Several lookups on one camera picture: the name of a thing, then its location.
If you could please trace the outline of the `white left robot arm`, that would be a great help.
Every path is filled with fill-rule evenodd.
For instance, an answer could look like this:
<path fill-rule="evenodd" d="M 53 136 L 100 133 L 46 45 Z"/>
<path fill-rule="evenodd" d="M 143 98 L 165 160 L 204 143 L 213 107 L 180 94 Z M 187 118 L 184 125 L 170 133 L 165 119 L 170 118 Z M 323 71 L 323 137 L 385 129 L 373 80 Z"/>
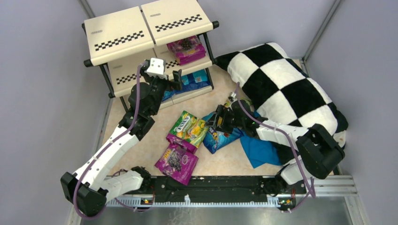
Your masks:
<path fill-rule="evenodd" d="M 140 77 L 145 81 L 137 82 L 131 89 L 130 108 L 111 137 L 82 167 L 62 175 L 65 198 L 74 205 L 81 218 L 94 219 L 109 201 L 130 191 L 144 193 L 149 189 L 151 175 L 144 167 L 135 166 L 113 178 L 108 178 L 108 174 L 152 128 L 152 116 L 158 113 L 165 91 L 182 89 L 181 72 L 173 71 L 170 81 L 151 77 L 141 69 Z"/>

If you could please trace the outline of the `green Fox's candy bag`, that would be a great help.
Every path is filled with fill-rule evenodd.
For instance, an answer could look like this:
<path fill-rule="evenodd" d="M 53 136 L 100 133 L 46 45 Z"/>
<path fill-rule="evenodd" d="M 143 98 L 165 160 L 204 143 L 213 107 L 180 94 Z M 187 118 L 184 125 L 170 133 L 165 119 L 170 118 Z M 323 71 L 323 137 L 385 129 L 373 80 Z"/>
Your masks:
<path fill-rule="evenodd" d="M 240 103 L 247 111 L 254 111 L 253 104 L 249 99 L 242 98 L 240 99 Z"/>

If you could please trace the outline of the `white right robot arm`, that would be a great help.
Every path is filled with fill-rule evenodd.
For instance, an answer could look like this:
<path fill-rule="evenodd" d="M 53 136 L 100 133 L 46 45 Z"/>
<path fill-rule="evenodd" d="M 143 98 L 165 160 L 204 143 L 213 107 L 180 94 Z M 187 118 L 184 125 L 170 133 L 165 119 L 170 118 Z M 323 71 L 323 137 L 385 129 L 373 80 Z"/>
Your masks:
<path fill-rule="evenodd" d="M 287 185 L 310 177 L 325 179 L 344 159 L 344 150 L 321 124 L 297 127 L 274 122 L 253 112 L 243 100 L 231 106 L 218 105 L 205 126 L 232 133 L 236 129 L 250 137 L 287 147 L 293 154 L 277 176 Z"/>

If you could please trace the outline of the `purple grape candy bag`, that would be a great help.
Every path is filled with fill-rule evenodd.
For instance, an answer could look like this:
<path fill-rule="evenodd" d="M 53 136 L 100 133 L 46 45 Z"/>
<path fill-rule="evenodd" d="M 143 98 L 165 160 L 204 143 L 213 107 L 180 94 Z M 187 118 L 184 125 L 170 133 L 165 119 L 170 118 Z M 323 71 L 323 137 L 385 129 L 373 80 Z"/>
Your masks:
<path fill-rule="evenodd" d="M 176 135 L 172 135 L 172 134 L 168 134 L 166 136 L 166 140 L 170 143 L 170 144 L 177 144 L 181 147 L 183 147 L 184 149 L 186 149 L 188 152 L 195 154 L 195 152 L 197 151 L 197 147 L 195 147 L 194 145 L 192 145 L 191 143 L 189 143 L 188 141 L 177 137 Z"/>
<path fill-rule="evenodd" d="M 169 144 L 155 167 L 183 185 L 188 185 L 198 157 L 178 144 Z"/>
<path fill-rule="evenodd" d="M 191 36 L 168 43 L 167 48 L 174 54 L 178 64 L 181 66 L 200 60 L 206 55 L 206 50 L 198 36 Z"/>

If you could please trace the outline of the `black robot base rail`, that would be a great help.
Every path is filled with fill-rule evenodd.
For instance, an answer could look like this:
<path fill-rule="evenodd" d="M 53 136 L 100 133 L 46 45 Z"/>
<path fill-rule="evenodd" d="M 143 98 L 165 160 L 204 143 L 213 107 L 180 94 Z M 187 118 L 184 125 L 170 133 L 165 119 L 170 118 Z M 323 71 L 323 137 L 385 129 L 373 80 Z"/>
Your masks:
<path fill-rule="evenodd" d="M 260 203 L 271 197 L 306 194 L 307 190 L 303 181 L 288 185 L 274 176 L 192 176 L 188 185 L 158 176 L 129 193 L 153 196 L 156 203 L 181 203 L 186 197 L 192 203 Z"/>

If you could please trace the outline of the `green yellow candy bag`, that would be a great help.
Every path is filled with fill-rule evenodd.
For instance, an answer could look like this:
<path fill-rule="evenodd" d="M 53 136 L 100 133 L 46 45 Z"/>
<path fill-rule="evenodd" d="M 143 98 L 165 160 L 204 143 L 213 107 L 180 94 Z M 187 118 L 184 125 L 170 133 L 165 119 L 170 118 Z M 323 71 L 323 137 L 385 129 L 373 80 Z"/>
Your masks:
<path fill-rule="evenodd" d="M 209 127 L 203 119 L 197 118 L 193 114 L 183 111 L 170 129 L 169 134 L 179 137 L 196 148 L 202 144 Z"/>

